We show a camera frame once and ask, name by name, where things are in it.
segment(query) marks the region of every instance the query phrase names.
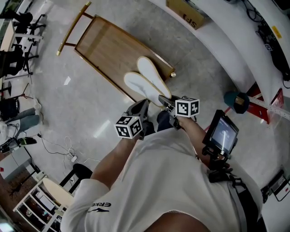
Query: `shoe insole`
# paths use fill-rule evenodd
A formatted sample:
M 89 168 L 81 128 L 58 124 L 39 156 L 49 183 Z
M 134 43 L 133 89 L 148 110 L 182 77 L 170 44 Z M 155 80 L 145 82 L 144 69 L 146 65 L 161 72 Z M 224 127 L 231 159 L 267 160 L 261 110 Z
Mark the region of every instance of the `shoe insole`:
M 124 82 L 130 89 L 141 94 L 156 106 L 162 107 L 161 102 L 158 100 L 158 96 L 163 94 L 144 76 L 136 72 L 127 72 L 124 75 Z
M 152 63 L 151 60 L 149 60 L 145 56 L 141 56 L 137 60 L 137 67 L 139 69 L 139 72 L 145 78 L 147 78 L 147 80 L 150 81 L 157 89 L 159 89 L 160 92 L 163 93 L 163 96 L 171 99 L 170 90 L 165 85 L 164 81 L 162 80 L 155 65 Z

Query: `brass handle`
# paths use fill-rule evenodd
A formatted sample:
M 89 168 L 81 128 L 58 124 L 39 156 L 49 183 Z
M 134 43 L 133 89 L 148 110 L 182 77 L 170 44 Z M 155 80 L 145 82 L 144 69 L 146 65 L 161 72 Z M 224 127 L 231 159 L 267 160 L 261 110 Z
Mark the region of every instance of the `brass handle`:
M 77 17 L 75 18 L 75 20 L 73 21 L 70 29 L 68 30 L 66 36 L 63 39 L 63 42 L 60 44 L 58 52 L 56 53 L 57 56 L 60 55 L 60 53 L 63 50 L 63 47 L 66 45 L 68 37 L 70 36 L 70 34 L 72 33 L 74 27 L 76 26 L 77 22 L 80 20 L 81 16 L 85 13 L 86 9 L 89 7 L 89 5 L 91 4 L 91 2 L 87 2 L 84 7 L 81 9 L 81 11 L 78 13 Z

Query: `black stool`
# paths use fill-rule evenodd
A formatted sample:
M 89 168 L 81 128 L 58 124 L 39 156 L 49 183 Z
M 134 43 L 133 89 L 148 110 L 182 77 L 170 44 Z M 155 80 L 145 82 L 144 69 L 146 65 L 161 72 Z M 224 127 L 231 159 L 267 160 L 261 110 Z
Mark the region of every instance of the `black stool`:
M 63 187 L 74 174 L 78 177 L 78 180 L 71 187 L 69 193 L 74 192 L 74 190 L 80 184 L 82 179 L 90 179 L 92 171 L 82 164 L 74 164 L 72 167 L 72 171 L 62 180 L 62 182 L 59 185 Z

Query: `display screen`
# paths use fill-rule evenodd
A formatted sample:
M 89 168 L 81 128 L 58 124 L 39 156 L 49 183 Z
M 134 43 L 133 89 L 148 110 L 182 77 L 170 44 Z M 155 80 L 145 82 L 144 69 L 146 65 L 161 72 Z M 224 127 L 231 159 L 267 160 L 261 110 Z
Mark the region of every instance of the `display screen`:
M 221 118 L 213 132 L 211 141 L 218 143 L 220 149 L 229 153 L 235 142 L 236 136 L 237 132 Z

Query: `floor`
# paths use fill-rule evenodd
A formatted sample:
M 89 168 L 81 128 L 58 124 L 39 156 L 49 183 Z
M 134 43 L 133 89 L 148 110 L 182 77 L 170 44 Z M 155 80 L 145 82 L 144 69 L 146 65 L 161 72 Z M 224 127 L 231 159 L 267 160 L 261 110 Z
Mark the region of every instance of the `floor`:
M 44 125 L 30 129 L 32 136 L 41 131 L 45 139 L 65 147 L 69 136 L 79 162 L 88 158 L 101 160 L 119 141 L 113 124 L 132 102 L 82 60 L 71 47 L 59 57 L 56 51 L 75 15 L 85 1 L 37 0 L 31 12 L 35 18 L 47 15 L 47 27 L 37 52 L 32 84 L 27 94 L 39 99 L 43 106 Z M 92 0 L 87 13 L 97 14 L 123 28 L 142 41 L 176 69 L 177 76 L 166 84 L 177 96 L 200 99 L 198 123 L 206 128 L 217 109 L 225 110 L 223 95 L 235 89 L 213 55 L 185 27 L 147 0 Z M 68 42 L 80 38 L 89 20 L 82 18 Z M 12 95 L 22 92 L 30 79 L 12 83 Z M 21 99 L 21 108 L 32 102 Z M 156 119 L 159 109 L 150 106 L 149 116 Z M 238 144 L 232 155 L 263 187 L 278 172 L 289 156 L 289 122 L 274 117 L 268 126 L 257 117 L 230 111 L 229 117 L 240 129 Z M 27 146 L 34 163 L 50 178 L 60 182 L 72 169 L 66 156 L 49 154 L 37 136 L 38 144 Z M 50 152 L 66 152 L 46 141 Z M 85 165 L 94 169 L 97 161 Z

